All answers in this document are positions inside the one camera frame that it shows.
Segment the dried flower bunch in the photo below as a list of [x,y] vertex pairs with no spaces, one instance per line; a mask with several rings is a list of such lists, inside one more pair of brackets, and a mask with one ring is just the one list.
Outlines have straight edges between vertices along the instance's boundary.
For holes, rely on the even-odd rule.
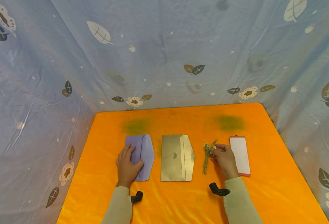
[[206,156],[205,156],[205,159],[204,159],[203,172],[202,172],[202,174],[206,174],[207,173],[208,158],[210,156],[213,156],[213,153],[212,153],[211,149],[212,148],[214,148],[214,149],[217,148],[215,146],[216,142],[217,142],[217,139],[215,139],[211,145],[209,145],[208,142],[205,142],[205,144],[203,145],[203,149],[204,149],[204,151],[206,153]]

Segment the white card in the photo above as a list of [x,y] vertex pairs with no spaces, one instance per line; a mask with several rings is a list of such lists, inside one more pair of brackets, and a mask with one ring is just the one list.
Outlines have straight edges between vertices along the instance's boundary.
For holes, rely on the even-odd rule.
[[230,137],[230,148],[235,156],[239,175],[250,176],[247,142],[243,136]]

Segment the black object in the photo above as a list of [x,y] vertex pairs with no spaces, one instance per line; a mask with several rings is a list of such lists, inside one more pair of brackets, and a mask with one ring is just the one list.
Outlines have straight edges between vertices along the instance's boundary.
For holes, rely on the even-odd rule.
[[132,204],[137,203],[142,200],[143,193],[142,191],[137,191],[136,196],[131,196]]
[[210,190],[212,191],[212,193],[214,193],[215,195],[219,195],[219,196],[226,196],[230,193],[230,190],[224,188],[224,189],[219,189],[216,183],[211,183],[209,185]]

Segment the beige sleeve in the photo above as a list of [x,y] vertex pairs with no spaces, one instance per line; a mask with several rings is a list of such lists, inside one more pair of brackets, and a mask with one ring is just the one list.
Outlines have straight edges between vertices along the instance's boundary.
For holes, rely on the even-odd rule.
[[129,224],[132,217],[132,202],[127,187],[116,187],[101,224]]
[[223,197],[229,224],[263,224],[240,177],[226,180],[225,188],[230,190]]

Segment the blue curtain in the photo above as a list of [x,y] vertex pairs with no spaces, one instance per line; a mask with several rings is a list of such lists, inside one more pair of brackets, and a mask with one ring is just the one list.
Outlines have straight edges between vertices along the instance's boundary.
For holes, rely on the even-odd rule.
[[56,223],[99,111],[245,102],[329,219],[329,0],[0,0],[0,223]]

